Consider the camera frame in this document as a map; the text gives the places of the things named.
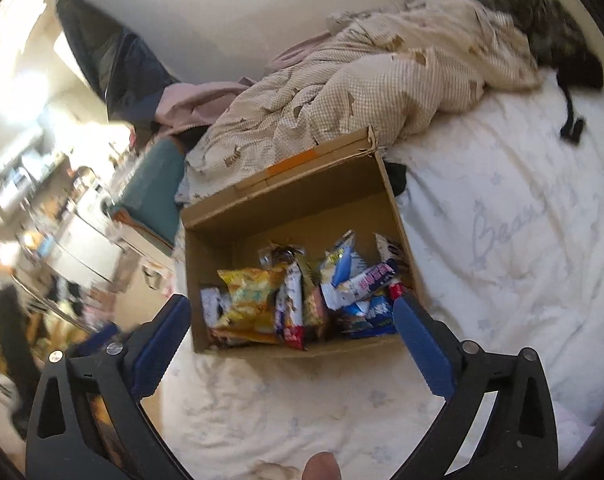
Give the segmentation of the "person's right hand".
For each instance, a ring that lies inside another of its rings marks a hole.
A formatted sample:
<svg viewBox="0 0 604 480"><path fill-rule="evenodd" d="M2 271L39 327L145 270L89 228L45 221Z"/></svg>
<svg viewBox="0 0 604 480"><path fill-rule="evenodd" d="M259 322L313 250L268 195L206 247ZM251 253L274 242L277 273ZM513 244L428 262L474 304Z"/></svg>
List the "person's right hand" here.
<svg viewBox="0 0 604 480"><path fill-rule="evenodd" d="M302 480L341 480L340 466L331 452L313 455L302 470Z"/></svg>

